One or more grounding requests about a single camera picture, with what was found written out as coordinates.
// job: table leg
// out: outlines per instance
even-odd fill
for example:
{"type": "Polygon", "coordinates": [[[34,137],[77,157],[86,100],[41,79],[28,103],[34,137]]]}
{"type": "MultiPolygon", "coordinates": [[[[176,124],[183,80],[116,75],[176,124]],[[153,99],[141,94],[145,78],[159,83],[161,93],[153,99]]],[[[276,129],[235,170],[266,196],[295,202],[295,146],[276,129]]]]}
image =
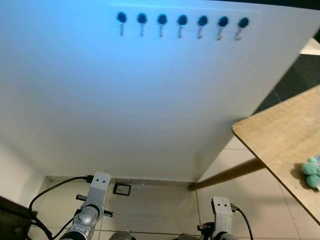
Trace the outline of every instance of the table leg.
{"type": "Polygon", "coordinates": [[[188,190],[194,191],[197,189],[202,189],[211,185],[219,184],[226,182],[231,179],[255,172],[257,170],[265,168],[265,165],[262,161],[257,158],[253,158],[249,161],[241,163],[237,166],[234,166],[228,170],[218,173],[212,177],[209,177],[203,181],[195,182],[189,185],[188,190]]]}

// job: white board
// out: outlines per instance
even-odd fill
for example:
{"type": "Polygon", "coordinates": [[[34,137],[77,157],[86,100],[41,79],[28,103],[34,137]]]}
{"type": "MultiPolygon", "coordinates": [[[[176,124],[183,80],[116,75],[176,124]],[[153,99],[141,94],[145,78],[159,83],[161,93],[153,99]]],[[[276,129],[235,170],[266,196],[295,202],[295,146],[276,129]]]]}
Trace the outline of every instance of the white board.
{"type": "Polygon", "coordinates": [[[197,180],[319,27],[319,11],[294,7],[130,2],[0,3],[0,137],[48,175],[197,180]],[[209,23],[197,39],[201,15],[209,23]],[[220,16],[229,24],[217,41],[220,16]]]}

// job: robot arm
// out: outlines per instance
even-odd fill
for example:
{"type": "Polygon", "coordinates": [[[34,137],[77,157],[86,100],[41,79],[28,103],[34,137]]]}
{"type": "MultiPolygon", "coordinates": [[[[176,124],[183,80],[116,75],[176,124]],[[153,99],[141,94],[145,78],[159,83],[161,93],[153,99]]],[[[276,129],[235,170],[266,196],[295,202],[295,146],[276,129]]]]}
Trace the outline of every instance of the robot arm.
{"type": "Polygon", "coordinates": [[[72,226],[61,240],[90,240],[95,226],[104,214],[104,202],[111,180],[109,174],[96,172],[88,196],[74,215],[72,226]]]}
{"type": "Polygon", "coordinates": [[[211,205],[214,222],[197,226],[197,229],[201,231],[203,240],[236,240],[237,238],[231,234],[233,212],[236,210],[235,205],[230,204],[229,199],[223,196],[214,196],[211,205]]]}

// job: wooden table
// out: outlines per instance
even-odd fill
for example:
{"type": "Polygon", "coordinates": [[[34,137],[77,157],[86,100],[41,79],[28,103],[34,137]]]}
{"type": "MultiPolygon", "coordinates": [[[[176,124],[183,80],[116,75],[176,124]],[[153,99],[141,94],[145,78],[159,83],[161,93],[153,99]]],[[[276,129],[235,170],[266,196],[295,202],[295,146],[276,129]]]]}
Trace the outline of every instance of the wooden table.
{"type": "Polygon", "coordinates": [[[320,85],[235,123],[233,133],[257,159],[194,183],[189,189],[265,167],[320,225],[320,192],[306,184],[301,170],[307,158],[320,155],[320,85]]]}

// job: metal hook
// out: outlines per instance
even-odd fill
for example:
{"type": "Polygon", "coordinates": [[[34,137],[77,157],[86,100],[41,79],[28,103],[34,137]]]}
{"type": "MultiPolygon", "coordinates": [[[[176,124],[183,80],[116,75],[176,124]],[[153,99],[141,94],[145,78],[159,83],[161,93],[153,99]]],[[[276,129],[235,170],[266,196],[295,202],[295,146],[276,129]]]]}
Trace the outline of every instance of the metal hook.
{"type": "Polygon", "coordinates": [[[207,25],[207,23],[208,23],[207,16],[203,15],[203,16],[199,17],[199,19],[198,19],[199,31],[197,34],[198,39],[202,38],[201,32],[202,32],[203,27],[205,25],[207,25]]]}
{"type": "Polygon", "coordinates": [[[120,36],[124,35],[124,24],[127,21],[127,15],[124,12],[119,12],[116,19],[120,23],[120,36]]]}
{"type": "Polygon", "coordinates": [[[157,22],[158,24],[160,25],[160,30],[159,30],[159,36],[160,38],[163,37],[163,33],[162,33],[162,30],[163,30],[163,27],[164,25],[167,23],[167,16],[165,14],[160,14],[158,19],[157,19],[157,22]]]}
{"type": "Polygon", "coordinates": [[[139,13],[139,15],[137,17],[137,21],[138,21],[138,23],[140,23],[140,26],[141,26],[140,37],[143,37],[144,36],[144,25],[147,22],[147,16],[144,13],[139,13]]]}
{"type": "Polygon", "coordinates": [[[224,29],[224,27],[226,25],[228,25],[229,19],[226,16],[223,16],[220,18],[219,22],[218,22],[218,26],[219,26],[219,31],[218,31],[218,36],[216,37],[217,40],[221,40],[223,37],[221,35],[222,30],[224,29]]]}
{"type": "Polygon", "coordinates": [[[247,17],[242,18],[239,23],[238,23],[238,31],[235,34],[235,40],[239,41],[240,39],[242,39],[242,37],[240,37],[240,33],[241,31],[249,25],[249,19],[247,17]]]}
{"type": "Polygon", "coordinates": [[[178,32],[178,38],[181,38],[182,37],[182,34],[181,34],[181,31],[182,31],[182,28],[185,27],[188,23],[188,19],[187,19],[187,16],[186,15],[181,15],[178,20],[178,25],[180,26],[179,27],[179,32],[178,32]]]}

